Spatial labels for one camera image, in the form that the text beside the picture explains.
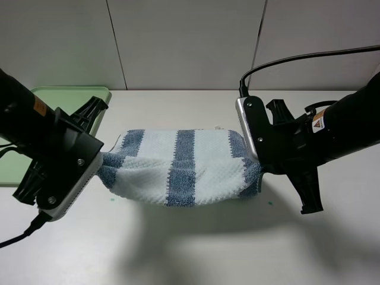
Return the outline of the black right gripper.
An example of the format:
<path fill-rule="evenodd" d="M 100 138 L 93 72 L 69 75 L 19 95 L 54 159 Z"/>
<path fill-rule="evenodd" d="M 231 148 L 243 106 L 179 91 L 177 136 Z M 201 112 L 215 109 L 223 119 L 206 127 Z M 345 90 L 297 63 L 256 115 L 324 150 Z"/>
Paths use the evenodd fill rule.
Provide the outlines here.
<path fill-rule="evenodd" d="M 286 174 L 297 191 L 301 214 L 323 211 L 317 167 L 326 163 L 322 151 L 314 142 L 312 117 L 307 114 L 294 119 L 283 99 L 273 99 L 261 115 L 261 166 L 264 173 Z"/>

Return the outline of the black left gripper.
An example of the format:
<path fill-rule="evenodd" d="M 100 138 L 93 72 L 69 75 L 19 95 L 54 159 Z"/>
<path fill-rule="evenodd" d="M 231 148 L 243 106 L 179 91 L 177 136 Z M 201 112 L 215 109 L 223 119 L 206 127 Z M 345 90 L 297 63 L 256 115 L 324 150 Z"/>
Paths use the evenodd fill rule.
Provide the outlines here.
<path fill-rule="evenodd" d="M 90 132 L 107 108 L 106 102 L 95 96 L 70 116 L 60 108 L 28 107 L 25 155 L 32 162 L 12 196 L 35 205 L 46 178 L 67 178 L 77 166 L 89 164 L 104 145 Z"/>

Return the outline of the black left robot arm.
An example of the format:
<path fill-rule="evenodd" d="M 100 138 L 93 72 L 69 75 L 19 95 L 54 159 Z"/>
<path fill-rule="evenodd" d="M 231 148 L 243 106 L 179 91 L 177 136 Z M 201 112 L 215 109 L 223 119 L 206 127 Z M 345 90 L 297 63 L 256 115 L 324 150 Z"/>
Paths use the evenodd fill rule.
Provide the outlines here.
<path fill-rule="evenodd" d="M 103 143 L 90 135 L 99 114 L 107 109 L 92 97 L 72 115 L 51 109 L 45 102 L 1 72 L 1 138 L 32 159 L 14 197 L 24 204 L 48 210 L 57 207 L 74 189 Z"/>

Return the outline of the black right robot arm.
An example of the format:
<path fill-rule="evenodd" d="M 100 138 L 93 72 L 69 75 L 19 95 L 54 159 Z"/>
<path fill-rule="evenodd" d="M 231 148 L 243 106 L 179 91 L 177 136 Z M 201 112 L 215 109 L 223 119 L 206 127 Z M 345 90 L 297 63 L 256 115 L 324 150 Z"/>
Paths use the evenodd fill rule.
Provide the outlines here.
<path fill-rule="evenodd" d="M 295 119 L 283 101 L 267 108 L 273 123 L 257 132 L 256 152 L 267 172 L 285 174 L 302 202 L 302 214 L 323 210 L 318 166 L 379 144 L 379 75 L 359 91 L 308 107 Z"/>

